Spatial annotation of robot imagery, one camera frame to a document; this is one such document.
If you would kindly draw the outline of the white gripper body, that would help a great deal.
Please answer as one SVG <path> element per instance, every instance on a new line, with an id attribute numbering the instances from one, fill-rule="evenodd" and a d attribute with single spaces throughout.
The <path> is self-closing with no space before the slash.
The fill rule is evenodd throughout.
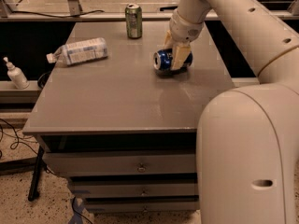
<path id="1" fill-rule="evenodd" d="M 206 13 L 196 13 L 192 15 L 194 21 L 189 21 L 179 14 L 175 9 L 169 22 L 169 37 L 171 43 L 193 42 L 200 35 Z"/>

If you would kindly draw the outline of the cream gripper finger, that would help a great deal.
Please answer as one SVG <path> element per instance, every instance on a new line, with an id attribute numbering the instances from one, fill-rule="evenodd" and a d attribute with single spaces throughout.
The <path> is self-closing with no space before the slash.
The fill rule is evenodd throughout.
<path id="1" fill-rule="evenodd" d="M 173 39 L 171 36 L 171 31 L 168 30 L 165 35 L 163 49 L 171 49 L 173 46 Z"/>
<path id="2" fill-rule="evenodd" d="M 190 52 L 191 46 L 189 44 L 176 43 L 172 47 L 173 60 L 171 64 L 171 69 L 173 71 L 179 70 L 188 58 Z"/>

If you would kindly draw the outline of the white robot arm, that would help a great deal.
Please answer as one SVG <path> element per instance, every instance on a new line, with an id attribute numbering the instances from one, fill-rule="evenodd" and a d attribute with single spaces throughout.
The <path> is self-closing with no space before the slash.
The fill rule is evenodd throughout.
<path id="1" fill-rule="evenodd" d="M 201 224 L 296 224 L 299 36 L 256 0 L 180 0 L 164 45 L 179 68 L 215 11 L 259 82 L 213 98 L 199 120 Z"/>

